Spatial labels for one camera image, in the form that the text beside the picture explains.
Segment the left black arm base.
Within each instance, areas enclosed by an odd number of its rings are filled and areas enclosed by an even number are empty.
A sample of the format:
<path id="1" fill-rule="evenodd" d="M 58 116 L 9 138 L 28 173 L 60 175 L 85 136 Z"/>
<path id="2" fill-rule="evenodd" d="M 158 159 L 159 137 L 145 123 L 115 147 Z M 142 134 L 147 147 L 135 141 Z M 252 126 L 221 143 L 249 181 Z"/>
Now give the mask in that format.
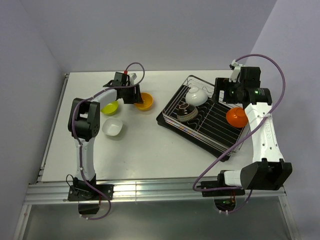
<path id="1" fill-rule="evenodd" d="M 96 188 L 110 200 L 113 199 L 113 184 L 98 184 Z M 69 188 L 67 200 L 69 202 L 78 202 L 78 212 L 80 214 L 95 215 L 100 210 L 101 201 L 106 200 L 106 198 L 92 189 L 90 191 L 83 191 L 72 185 Z"/>

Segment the green round bowl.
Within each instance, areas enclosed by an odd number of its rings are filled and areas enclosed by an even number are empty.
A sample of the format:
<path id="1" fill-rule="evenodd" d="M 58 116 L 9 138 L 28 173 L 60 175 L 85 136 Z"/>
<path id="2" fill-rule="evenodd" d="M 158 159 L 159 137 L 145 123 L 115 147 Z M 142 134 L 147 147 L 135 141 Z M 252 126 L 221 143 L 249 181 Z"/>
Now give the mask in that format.
<path id="1" fill-rule="evenodd" d="M 113 101 L 108 105 L 106 105 L 105 107 L 103 107 L 100 111 L 106 116 L 113 116 L 117 113 L 118 108 L 119 108 L 118 101 Z"/>

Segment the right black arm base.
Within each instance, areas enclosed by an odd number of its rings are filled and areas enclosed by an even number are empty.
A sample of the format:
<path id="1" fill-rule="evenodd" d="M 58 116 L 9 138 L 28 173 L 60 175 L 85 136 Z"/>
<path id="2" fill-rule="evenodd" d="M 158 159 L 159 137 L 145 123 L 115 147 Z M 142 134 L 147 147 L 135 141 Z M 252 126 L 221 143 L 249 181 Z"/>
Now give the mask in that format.
<path id="1" fill-rule="evenodd" d="M 228 213 L 236 209 L 236 197 L 244 196 L 245 190 L 242 188 L 224 189 L 226 186 L 220 180 L 201 181 L 196 186 L 197 190 L 206 190 L 217 188 L 217 190 L 202 191 L 204 198 L 214 197 L 215 207 L 221 211 Z"/>

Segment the white square bowl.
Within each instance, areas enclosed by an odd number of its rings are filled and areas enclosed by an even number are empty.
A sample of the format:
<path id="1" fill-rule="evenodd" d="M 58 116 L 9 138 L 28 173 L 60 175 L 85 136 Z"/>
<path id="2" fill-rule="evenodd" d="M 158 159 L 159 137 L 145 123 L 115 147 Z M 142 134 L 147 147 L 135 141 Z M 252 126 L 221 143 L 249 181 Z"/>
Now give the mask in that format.
<path id="1" fill-rule="evenodd" d="M 123 121 L 114 118 L 114 117 L 109 117 L 105 120 L 105 122 L 102 125 L 102 132 L 107 135 L 107 136 L 117 136 L 123 128 Z"/>

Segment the white ribbed bowl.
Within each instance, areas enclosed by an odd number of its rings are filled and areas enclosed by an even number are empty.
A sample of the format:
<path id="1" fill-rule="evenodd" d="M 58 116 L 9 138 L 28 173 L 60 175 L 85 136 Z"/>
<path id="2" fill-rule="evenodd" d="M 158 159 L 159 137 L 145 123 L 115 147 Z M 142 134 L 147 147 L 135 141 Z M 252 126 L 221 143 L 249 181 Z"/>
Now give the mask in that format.
<path id="1" fill-rule="evenodd" d="M 193 106 L 200 106 L 208 100 L 208 96 L 203 89 L 192 87 L 185 95 L 185 102 Z"/>

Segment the white bowl orange outside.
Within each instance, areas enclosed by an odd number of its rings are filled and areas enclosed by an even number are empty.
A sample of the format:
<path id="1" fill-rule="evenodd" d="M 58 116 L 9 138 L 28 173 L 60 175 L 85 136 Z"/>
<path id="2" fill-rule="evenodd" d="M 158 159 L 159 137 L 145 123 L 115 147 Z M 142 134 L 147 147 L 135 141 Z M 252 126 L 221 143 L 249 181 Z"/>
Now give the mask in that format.
<path id="1" fill-rule="evenodd" d="M 228 110 L 225 118 L 227 122 L 235 128 L 244 128 L 248 124 L 245 110 L 241 107 L 234 107 Z"/>

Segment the orange round bowl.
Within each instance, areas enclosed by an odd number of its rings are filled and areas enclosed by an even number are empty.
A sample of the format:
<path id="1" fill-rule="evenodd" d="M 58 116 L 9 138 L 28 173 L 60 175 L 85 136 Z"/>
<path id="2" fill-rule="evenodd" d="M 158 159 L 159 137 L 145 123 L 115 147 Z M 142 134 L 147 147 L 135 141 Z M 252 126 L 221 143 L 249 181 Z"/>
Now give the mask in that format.
<path id="1" fill-rule="evenodd" d="M 146 92 L 142 92 L 141 98 L 142 98 L 143 103 L 135 103 L 134 106 L 138 110 L 143 111 L 143 112 L 150 110 L 152 108 L 153 102 L 154 102 L 152 95 L 150 95 L 149 93 L 146 93 Z"/>

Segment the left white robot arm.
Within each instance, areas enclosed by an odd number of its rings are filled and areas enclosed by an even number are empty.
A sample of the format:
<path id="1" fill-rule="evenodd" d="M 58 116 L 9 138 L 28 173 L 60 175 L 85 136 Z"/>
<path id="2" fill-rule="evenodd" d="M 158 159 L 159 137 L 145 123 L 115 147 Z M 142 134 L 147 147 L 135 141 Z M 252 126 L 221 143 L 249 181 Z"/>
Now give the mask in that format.
<path id="1" fill-rule="evenodd" d="M 76 146 L 77 168 L 73 185 L 80 187 L 79 194 L 86 200 L 95 198 L 98 193 L 94 143 L 100 131 L 101 109 L 118 99 L 122 99 L 124 104 L 143 103 L 140 83 L 135 83 L 136 78 L 135 73 L 116 72 L 114 78 L 93 96 L 72 101 L 67 128 Z"/>

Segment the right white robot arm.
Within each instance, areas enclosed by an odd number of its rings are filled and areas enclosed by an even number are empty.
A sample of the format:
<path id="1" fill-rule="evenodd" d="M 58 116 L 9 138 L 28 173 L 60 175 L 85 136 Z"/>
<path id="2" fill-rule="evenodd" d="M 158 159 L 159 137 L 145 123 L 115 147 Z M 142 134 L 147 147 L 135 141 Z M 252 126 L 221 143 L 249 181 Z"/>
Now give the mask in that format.
<path id="1" fill-rule="evenodd" d="M 273 124 L 270 90 L 261 88 L 261 70 L 254 66 L 235 66 L 230 78 L 216 78 L 212 99 L 241 104 L 250 127 L 252 162 L 240 170 L 223 170 L 217 191 L 229 194 L 235 188 L 277 191 L 293 171 L 280 151 Z"/>

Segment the brown patterned bowl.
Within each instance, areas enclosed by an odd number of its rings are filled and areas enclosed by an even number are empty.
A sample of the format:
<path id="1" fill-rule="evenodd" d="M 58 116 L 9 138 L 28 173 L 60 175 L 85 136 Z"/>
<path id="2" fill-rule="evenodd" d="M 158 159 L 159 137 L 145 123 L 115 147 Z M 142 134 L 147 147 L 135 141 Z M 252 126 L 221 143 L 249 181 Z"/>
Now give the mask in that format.
<path id="1" fill-rule="evenodd" d="M 198 109 L 192 104 L 183 103 L 178 107 L 176 115 L 179 122 L 187 122 L 198 115 Z"/>

